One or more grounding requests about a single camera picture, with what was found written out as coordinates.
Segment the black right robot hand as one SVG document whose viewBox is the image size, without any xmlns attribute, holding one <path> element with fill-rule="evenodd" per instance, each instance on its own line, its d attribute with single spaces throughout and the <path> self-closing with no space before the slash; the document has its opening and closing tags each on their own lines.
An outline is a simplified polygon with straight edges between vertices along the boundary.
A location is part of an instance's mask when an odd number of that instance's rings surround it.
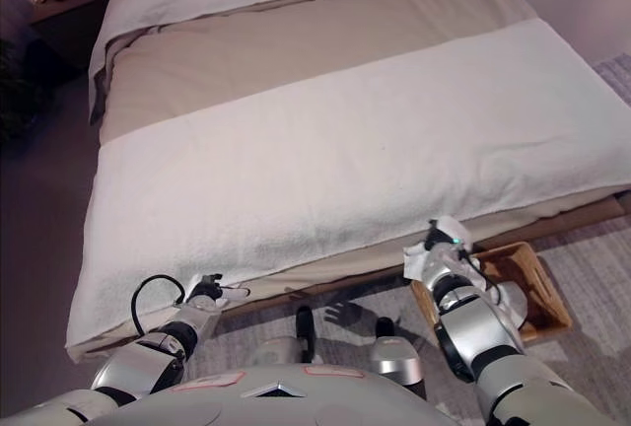
<svg viewBox="0 0 631 426">
<path fill-rule="evenodd" d="M 430 230 L 424 243 L 426 251 L 443 244 L 456 252 L 459 261 L 472 265 L 470 254 L 473 238 L 469 230 L 452 216 L 441 216 L 429 221 Z"/>
</svg>

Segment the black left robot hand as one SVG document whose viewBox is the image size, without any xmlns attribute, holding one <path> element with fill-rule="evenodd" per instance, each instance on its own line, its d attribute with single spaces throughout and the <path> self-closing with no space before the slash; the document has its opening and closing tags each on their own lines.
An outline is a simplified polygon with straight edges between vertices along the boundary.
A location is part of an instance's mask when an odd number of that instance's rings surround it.
<svg viewBox="0 0 631 426">
<path fill-rule="evenodd" d="M 205 296 L 217 305 L 241 301 L 250 295 L 248 288 L 222 286 L 223 275 L 220 273 L 202 275 L 188 295 L 187 302 L 196 297 Z"/>
</svg>

